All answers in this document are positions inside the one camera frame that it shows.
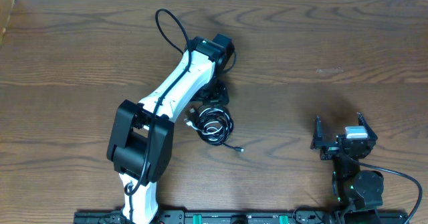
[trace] wooden table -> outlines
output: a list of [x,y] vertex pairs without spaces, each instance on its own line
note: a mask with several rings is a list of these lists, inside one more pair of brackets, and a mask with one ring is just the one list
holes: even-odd
[[[224,77],[230,144],[181,121],[158,201],[188,209],[331,207],[332,163],[309,149],[314,117],[344,133],[362,112],[379,141],[367,163],[428,187],[428,0],[17,0],[0,50],[0,222],[71,223],[124,202],[106,159],[118,105],[153,91],[180,55],[158,32],[167,7],[191,37],[233,38]],[[162,18],[180,46],[178,27]],[[385,174],[384,209],[416,186]],[[427,223],[424,195],[414,223]]]

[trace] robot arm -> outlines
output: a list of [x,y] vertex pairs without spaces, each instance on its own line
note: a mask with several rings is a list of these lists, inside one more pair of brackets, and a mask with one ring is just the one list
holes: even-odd
[[[227,61],[234,52],[231,39],[217,34],[213,41],[196,37],[183,54],[183,58],[171,75],[150,95],[134,104],[129,100],[119,106],[108,145],[107,158],[114,163],[114,170],[120,173],[124,188],[142,184],[131,198],[125,195],[122,214],[134,223],[150,223],[158,210],[156,182],[164,173],[171,159],[174,124],[184,107],[192,100],[204,102],[229,101],[227,92],[218,79]],[[150,128],[152,113],[159,97],[173,83],[189,63],[185,75],[169,90],[156,111],[152,136],[142,136],[134,128]],[[142,173],[144,155],[147,149],[148,163]]]

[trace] wooden tabletop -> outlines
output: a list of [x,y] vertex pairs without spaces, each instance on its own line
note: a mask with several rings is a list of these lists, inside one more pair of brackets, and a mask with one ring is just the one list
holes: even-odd
[[[332,163],[310,150],[317,114],[333,135],[362,112],[379,136],[363,161],[428,187],[428,0],[17,0],[0,49],[0,223],[71,223],[123,205],[106,158],[116,109],[181,58],[156,28],[160,7],[191,37],[233,38],[229,143],[245,152],[205,144],[180,117],[159,203],[336,205]],[[416,198],[411,181],[385,174],[383,209],[410,212]],[[426,200],[413,223],[427,223]]]

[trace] green tape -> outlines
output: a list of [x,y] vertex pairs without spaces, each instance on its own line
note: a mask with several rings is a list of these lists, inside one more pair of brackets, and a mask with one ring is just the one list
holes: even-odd
[[280,215],[280,224],[288,224],[288,216]]
[[193,224],[202,224],[202,215],[193,215]]

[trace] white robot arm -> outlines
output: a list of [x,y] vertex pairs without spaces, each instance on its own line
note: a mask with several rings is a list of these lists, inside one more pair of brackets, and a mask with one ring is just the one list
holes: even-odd
[[[188,71],[167,92],[153,115],[160,97],[188,66],[190,50],[192,58]],[[156,215],[156,182],[171,159],[174,124],[187,103],[192,100],[228,103],[224,84],[217,77],[233,52],[231,39],[224,35],[217,34],[213,41],[196,37],[176,69],[153,93],[137,104],[125,100],[118,108],[107,158],[120,173],[125,189],[138,186],[131,198],[125,194],[122,214],[128,220],[149,224]],[[149,131],[151,136],[144,137],[134,132],[134,128],[154,129]]]

